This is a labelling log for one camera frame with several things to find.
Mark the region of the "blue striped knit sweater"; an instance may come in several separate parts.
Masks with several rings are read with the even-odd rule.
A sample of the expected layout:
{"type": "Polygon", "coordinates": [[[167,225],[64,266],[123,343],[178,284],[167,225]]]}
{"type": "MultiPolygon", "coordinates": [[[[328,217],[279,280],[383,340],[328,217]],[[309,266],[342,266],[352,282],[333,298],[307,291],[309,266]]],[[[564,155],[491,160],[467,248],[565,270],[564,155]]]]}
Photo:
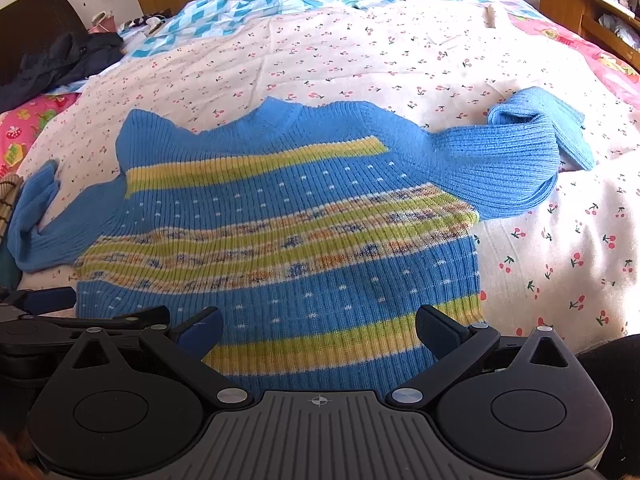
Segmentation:
{"type": "Polygon", "coordinates": [[[46,162],[8,248],[26,273],[71,266],[84,318],[218,309],[224,333],[205,361],[251,393],[386,393],[433,361],[421,306],[480,319],[474,226],[543,203],[563,159],[593,167],[583,128],[538,87],[436,133],[356,101],[266,99],[201,133],[133,110],[118,175],[47,220],[60,181],[46,162]]]}

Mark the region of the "dark navy clothing pile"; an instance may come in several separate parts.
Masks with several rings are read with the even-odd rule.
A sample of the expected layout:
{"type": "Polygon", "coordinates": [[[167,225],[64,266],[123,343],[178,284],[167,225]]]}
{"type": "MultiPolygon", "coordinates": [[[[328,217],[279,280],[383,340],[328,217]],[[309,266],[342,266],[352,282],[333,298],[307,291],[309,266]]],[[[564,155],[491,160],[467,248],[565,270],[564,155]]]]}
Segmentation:
{"type": "Polygon", "coordinates": [[[117,32],[66,32],[38,54],[25,54],[16,76],[1,87],[1,111],[13,110],[55,88],[101,73],[122,59],[117,32]]]}

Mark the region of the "beige brown striped garment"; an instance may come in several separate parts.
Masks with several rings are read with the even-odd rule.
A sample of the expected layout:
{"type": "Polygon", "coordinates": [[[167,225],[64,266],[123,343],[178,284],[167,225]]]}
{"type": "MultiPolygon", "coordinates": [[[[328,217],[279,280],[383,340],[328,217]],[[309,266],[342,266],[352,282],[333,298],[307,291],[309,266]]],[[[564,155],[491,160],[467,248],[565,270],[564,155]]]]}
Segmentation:
{"type": "Polygon", "coordinates": [[[0,240],[6,235],[23,183],[18,174],[7,174],[0,180],[0,240]]]}

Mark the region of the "white cherry print bedsheet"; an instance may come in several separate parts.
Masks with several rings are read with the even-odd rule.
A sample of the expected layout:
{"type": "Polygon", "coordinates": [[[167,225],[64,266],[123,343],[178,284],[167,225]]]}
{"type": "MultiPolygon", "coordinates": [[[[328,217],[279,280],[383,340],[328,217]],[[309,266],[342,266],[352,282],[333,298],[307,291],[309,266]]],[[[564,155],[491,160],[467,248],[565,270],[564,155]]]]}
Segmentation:
{"type": "Polygon", "coordinates": [[[537,86],[580,110],[597,165],[565,170],[536,210],[479,224],[480,306],[503,333],[552,326],[575,350],[639,329],[639,76],[546,20],[493,4],[402,0],[254,18],[91,79],[18,170],[58,162],[59,214],[116,174],[114,143],[133,108],[200,132],[263,99],[319,106],[368,101],[439,131],[478,124],[537,86]]]}

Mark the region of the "pink cartoon print bedsheet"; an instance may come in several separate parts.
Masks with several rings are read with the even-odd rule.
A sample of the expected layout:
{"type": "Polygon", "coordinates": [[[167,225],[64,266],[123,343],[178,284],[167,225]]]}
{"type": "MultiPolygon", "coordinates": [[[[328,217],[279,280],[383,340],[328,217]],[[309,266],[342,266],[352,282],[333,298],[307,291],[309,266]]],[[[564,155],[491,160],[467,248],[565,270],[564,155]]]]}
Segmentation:
{"type": "Polygon", "coordinates": [[[47,123],[78,98],[78,93],[45,94],[1,114],[1,177],[17,170],[47,123]]]}

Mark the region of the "dark brown headboard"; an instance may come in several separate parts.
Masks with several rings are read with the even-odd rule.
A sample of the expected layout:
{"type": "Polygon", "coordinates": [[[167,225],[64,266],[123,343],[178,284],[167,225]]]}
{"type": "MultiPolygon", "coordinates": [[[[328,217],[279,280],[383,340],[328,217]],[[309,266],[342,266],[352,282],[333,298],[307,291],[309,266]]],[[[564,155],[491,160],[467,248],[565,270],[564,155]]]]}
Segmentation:
{"type": "Polygon", "coordinates": [[[25,54],[47,50],[59,36],[88,30],[68,0],[15,0],[0,11],[1,83],[8,84],[25,54]]]}

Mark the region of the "pink cup on nightstand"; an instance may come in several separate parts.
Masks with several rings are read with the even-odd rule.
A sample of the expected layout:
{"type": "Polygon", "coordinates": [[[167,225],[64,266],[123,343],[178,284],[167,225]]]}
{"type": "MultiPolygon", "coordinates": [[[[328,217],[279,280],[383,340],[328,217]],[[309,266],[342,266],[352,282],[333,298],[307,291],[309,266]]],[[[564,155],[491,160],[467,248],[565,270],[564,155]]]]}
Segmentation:
{"type": "Polygon", "coordinates": [[[115,18],[112,12],[101,11],[96,14],[88,29],[90,34],[104,34],[104,32],[117,32],[115,18]]]}

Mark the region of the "blue white checkered quilt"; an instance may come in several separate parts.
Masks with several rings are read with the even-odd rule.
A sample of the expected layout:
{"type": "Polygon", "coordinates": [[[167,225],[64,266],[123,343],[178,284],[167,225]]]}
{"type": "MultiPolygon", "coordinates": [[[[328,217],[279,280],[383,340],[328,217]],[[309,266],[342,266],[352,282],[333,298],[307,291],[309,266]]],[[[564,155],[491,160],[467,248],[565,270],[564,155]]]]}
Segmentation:
{"type": "MultiPolygon", "coordinates": [[[[140,30],[124,32],[126,58],[147,58],[186,44],[194,39],[230,36],[256,18],[295,14],[344,6],[367,10],[400,0],[193,0],[172,18],[163,22],[154,35],[145,37],[140,30]]],[[[498,3],[517,18],[540,20],[542,14],[524,0],[444,0],[473,4],[498,3]]]]}

